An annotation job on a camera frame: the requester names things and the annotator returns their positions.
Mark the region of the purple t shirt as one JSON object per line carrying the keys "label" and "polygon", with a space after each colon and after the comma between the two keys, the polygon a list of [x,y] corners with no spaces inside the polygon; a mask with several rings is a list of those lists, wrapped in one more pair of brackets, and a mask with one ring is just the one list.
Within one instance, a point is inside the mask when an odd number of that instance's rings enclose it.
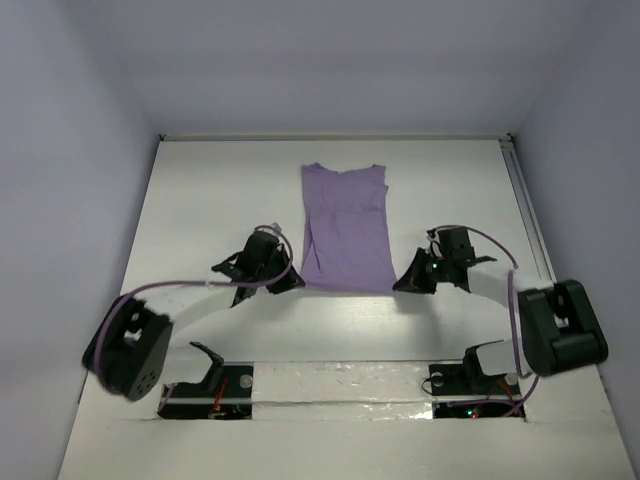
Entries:
{"label": "purple t shirt", "polygon": [[310,289],[388,295],[396,282],[386,168],[301,167],[305,227],[301,276]]}

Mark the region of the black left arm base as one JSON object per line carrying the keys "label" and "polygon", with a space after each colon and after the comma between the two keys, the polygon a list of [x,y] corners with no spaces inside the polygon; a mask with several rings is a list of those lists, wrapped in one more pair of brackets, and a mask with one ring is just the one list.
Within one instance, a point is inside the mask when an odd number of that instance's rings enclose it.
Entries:
{"label": "black left arm base", "polygon": [[253,373],[250,364],[225,365],[213,387],[204,380],[164,385],[157,415],[165,420],[250,420]]}

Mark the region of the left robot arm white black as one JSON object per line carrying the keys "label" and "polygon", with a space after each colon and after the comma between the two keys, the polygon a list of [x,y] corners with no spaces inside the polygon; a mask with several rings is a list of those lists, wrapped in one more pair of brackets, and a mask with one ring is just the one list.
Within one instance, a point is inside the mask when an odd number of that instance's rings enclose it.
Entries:
{"label": "left robot arm white black", "polygon": [[213,266],[206,279],[154,282],[117,297],[82,365],[106,392],[139,401],[160,380],[176,330],[237,307],[262,288],[278,295],[304,286],[280,226],[259,225],[243,249]]}

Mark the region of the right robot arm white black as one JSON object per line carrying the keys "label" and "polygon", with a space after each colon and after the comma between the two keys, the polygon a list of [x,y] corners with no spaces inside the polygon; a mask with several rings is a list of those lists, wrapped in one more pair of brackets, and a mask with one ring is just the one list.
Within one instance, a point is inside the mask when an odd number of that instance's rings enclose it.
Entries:
{"label": "right robot arm white black", "polygon": [[476,228],[438,226],[427,238],[429,247],[416,250],[395,291],[433,295],[440,284],[450,284],[508,312],[511,337],[504,343],[511,349],[512,363],[497,368],[500,341],[473,347],[476,358],[460,368],[468,390],[486,390],[498,374],[545,378],[608,359],[608,343],[580,282],[522,273],[504,245]]}

